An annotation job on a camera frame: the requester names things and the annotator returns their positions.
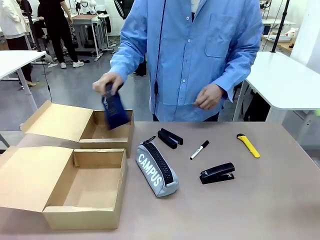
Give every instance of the dark blue packet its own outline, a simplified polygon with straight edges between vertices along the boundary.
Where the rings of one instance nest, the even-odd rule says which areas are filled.
[[[122,85],[117,89],[116,94],[112,96],[112,84],[107,84],[105,85],[105,95],[102,96],[102,104],[105,109],[105,122],[108,124],[110,130],[127,124],[130,121],[118,93],[121,87]]]

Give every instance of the open cardboard box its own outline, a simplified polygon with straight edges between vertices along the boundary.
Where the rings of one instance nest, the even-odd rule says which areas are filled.
[[[10,147],[0,156],[0,207],[42,212],[52,229],[118,228],[125,149]]]
[[[108,130],[105,111],[46,101],[22,126],[26,134],[38,134],[79,142],[81,149],[126,149],[130,157],[134,134],[134,112],[130,122]]]

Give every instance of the yellow box cutter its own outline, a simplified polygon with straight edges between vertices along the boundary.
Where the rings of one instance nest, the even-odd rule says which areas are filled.
[[[249,141],[249,139],[246,137],[246,135],[239,133],[236,136],[237,139],[241,140],[244,145],[246,145],[246,147],[249,149],[249,151],[252,153],[252,155],[255,158],[260,158],[260,154],[258,153],[258,151],[255,149],[255,147],[252,145],[252,143]]]

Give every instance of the white coat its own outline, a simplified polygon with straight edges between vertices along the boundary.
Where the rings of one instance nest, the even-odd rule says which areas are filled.
[[[16,0],[0,0],[0,28],[8,38],[30,32]]]

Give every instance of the box lid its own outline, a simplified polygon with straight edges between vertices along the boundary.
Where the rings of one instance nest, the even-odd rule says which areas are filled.
[[[0,156],[0,207],[42,212],[73,149],[10,147]]]
[[[78,142],[93,114],[92,109],[46,101],[22,126],[26,134],[38,134]]]

